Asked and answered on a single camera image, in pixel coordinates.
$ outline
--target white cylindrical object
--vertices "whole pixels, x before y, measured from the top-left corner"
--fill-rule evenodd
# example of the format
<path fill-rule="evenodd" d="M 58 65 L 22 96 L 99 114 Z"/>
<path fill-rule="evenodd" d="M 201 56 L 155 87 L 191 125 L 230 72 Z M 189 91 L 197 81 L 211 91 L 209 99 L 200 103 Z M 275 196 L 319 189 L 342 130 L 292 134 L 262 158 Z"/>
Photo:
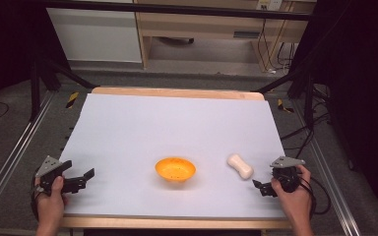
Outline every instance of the white cylindrical object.
<path fill-rule="evenodd" d="M 238 171 L 238 174 L 243 179 L 248 179 L 253 175 L 253 168 L 248 165 L 238 154 L 233 154 L 226 161 L 231 167 Z"/>

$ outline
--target wrist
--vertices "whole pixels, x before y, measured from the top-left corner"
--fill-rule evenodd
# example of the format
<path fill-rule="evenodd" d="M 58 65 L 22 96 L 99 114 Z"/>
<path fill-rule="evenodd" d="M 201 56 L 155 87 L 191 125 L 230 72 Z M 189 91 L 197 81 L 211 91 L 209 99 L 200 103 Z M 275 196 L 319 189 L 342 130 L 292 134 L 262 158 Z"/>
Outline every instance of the wrist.
<path fill-rule="evenodd" d="M 55 236 L 59 228 L 58 222 L 39 223 L 36 229 L 36 236 Z"/>
<path fill-rule="evenodd" d="M 297 236 L 313 236 L 311 222 L 309 219 L 293 219 L 291 221 L 294 235 Z"/>

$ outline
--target metal rail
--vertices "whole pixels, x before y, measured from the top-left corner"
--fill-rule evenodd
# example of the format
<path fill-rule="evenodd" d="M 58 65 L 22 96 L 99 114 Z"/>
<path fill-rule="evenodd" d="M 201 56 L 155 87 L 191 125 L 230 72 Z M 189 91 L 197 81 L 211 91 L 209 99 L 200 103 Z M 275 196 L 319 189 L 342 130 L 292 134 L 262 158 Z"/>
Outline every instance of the metal rail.
<path fill-rule="evenodd" d="M 55 91 L 47 92 L 41 104 L 40 112 L 37 114 L 36 118 L 33 121 L 29 122 L 23 134 L 18 139 L 17 144 L 15 145 L 7 160 L 5 161 L 4 165 L 2 166 L 0 170 L 0 195 L 3 192 L 9 179 L 11 178 L 11 175 L 14 172 L 15 168 L 17 167 L 17 164 L 23 156 L 24 151 L 27 149 L 30 141 L 32 140 L 32 137 L 38 129 L 39 124 L 44 118 L 44 115 L 47 112 L 49 104 L 54 96 L 54 93 Z"/>
<path fill-rule="evenodd" d="M 302 110 L 302 107 L 297 103 L 297 101 L 294 100 L 292 104 L 295 110 Z M 300 112 L 297 112 L 297 114 L 300 123 L 302 124 L 302 126 L 305 126 L 306 124 L 304 118 L 302 117 Z M 312 148 L 312 152 L 316 157 L 315 161 L 319 173 L 321 174 L 321 178 L 326 185 L 327 191 L 333 202 L 333 207 L 336 210 L 337 216 L 339 217 L 340 224 L 342 225 L 345 234 L 347 236 L 361 235 L 357 223 L 355 222 L 354 217 L 352 216 L 352 213 L 348 208 L 346 199 L 343 196 L 343 193 L 340 190 L 340 187 L 337 184 L 337 181 L 334 178 L 334 175 L 331 172 L 327 164 L 327 161 L 325 160 L 324 154 L 322 153 L 317 141 L 315 139 L 312 139 L 310 145 Z"/>
<path fill-rule="evenodd" d="M 197 16 L 218 16 L 236 18 L 257 18 L 276 19 L 293 21 L 310 21 L 315 15 L 308 13 L 292 13 L 278 11 L 259 11 L 230 8 L 174 6 L 160 4 L 134 4 L 134 3 L 113 3 L 113 2 L 92 2 L 92 1 L 67 1 L 67 0 L 24 0 L 30 5 L 46 8 L 96 10 L 113 12 L 140 12 L 140 13 L 163 13 Z"/>

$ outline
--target white object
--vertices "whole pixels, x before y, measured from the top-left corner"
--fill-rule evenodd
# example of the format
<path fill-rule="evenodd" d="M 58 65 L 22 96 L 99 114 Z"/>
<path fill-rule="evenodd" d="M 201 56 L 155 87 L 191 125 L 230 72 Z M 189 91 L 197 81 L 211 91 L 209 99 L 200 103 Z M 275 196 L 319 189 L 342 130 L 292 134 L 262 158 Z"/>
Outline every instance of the white object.
<path fill-rule="evenodd" d="M 243 179 L 250 178 L 254 173 L 253 167 L 248 165 L 238 154 L 233 154 L 226 162 L 236 169 Z"/>
<path fill-rule="evenodd" d="M 228 174 L 234 150 L 270 181 L 284 149 L 268 101 L 88 94 L 60 157 L 66 178 L 94 168 L 66 214 L 124 217 L 285 218 L 277 198 Z M 164 181 L 156 163 L 181 156 L 196 166 L 184 183 Z"/>
<path fill-rule="evenodd" d="M 134 13 L 51 8 L 47 12 L 68 60 L 142 62 Z"/>
<path fill-rule="evenodd" d="M 269 11 L 278 11 L 281 8 L 282 0 L 270 0 L 268 5 Z"/>

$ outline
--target black stand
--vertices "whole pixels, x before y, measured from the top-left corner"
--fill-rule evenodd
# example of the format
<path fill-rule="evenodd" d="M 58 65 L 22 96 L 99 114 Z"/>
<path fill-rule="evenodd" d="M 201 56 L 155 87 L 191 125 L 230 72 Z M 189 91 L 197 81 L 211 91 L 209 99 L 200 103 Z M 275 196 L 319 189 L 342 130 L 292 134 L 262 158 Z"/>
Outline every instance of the black stand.
<path fill-rule="evenodd" d="M 43 81 L 48 90 L 59 90 L 61 85 L 56 77 L 56 73 L 61 73 L 67 78 L 77 82 L 79 85 L 94 89 L 97 85 L 93 85 L 79 76 L 72 73 L 70 67 L 67 65 L 61 66 L 55 62 L 42 49 L 41 45 L 37 43 L 36 36 L 30 31 L 29 25 L 22 17 L 21 8 L 23 3 L 17 1 L 0 1 L 0 14 L 6 20 L 9 29 L 12 30 L 12 35 L 15 36 L 19 45 L 24 49 L 23 51 L 28 55 L 31 61 L 30 80 L 31 80 L 31 118 L 34 120 L 40 110 L 40 89 L 39 79 Z"/>
<path fill-rule="evenodd" d="M 348 0 L 348 2 L 344 4 L 339 4 L 337 9 L 331 7 L 332 2 L 330 1 L 318 1 L 314 9 L 316 18 L 309 20 L 303 36 L 305 37 L 306 35 L 308 36 L 307 38 L 310 37 L 313 40 L 304 42 L 304 46 L 308 47 L 306 50 L 308 53 L 305 54 L 300 63 L 296 63 L 294 67 L 289 70 L 286 76 L 281 77 L 267 86 L 252 90 L 266 93 L 288 81 L 292 81 L 287 95 L 290 98 L 298 98 L 305 91 L 304 120 L 310 131 L 313 130 L 314 125 L 312 108 L 314 81 L 315 77 L 319 76 L 316 72 L 324 66 L 324 60 L 327 55 L 330 54 L 330 49 L 333 48 L 339 40 L 342 28 L 338 26 L 338 22 L 344 16 L 351 1 L 352 0 Z"/>

